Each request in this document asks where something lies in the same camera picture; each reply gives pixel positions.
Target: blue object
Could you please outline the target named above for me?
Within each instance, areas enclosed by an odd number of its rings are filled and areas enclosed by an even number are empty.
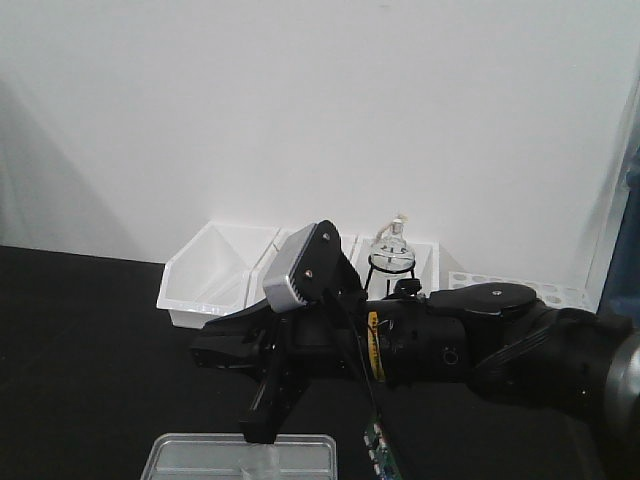
[[[640,150],[626,181],[631,191],[598,313],[625,315],[640,327]]]

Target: green circuit board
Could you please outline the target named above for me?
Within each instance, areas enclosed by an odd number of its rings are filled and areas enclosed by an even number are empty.
[[[379,480],[402,480],[400,469],[379,417],[374,416],[367,425],[364,431],[364,443],[369,451],[373,470]]]

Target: black wire stand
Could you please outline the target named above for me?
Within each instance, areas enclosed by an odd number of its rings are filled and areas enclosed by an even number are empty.
[[[369,258],[367,260],[369,261],[369,273],[367,274],[367,281],[364,284],[364,289],[367,292],[369,291],[369,283],[371,282],[371,276],[373,275],[374,271],[386,273],[389,275],[402,275],[404,273],[410,272],[411,278],[416,278],[416,273],[415,273],[416,261],[415,260],[413,261],[410,267],[405,268],[403,270],[386,270],[384,268],[378,267],[377,265],[374,265],[373,262],[371,261],[371,255],[369,255]],[[387,278],[387,296],[389,296],[390,288],[391,288],[391,279]]]

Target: robotic arm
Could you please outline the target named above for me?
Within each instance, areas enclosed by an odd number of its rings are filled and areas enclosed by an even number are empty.
[[[259,382],[240,419],[249,442],[272,443],[309,379],[324,377],[464,382],[486,399],[559,409],[638,443],[640,333],[628,318],[553,309],[508,283],[426,298],[419,280],[404,279],[367,301],[327,220],[289,237],[263,287],[265,300],[209,322],[191,347],[199,366]]]

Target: black tabletop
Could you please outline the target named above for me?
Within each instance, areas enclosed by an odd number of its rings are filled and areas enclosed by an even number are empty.
[[[136,479],[168,432],[239,432],[256,385],[198,369],[155,307],[162,265],[0,247],[0,478]],[[424,479],[601,479],[586,427],[463,385],[378,389]],[[341,479],[373,479],[357,385],[315,381],[283,433],[326,433]]]

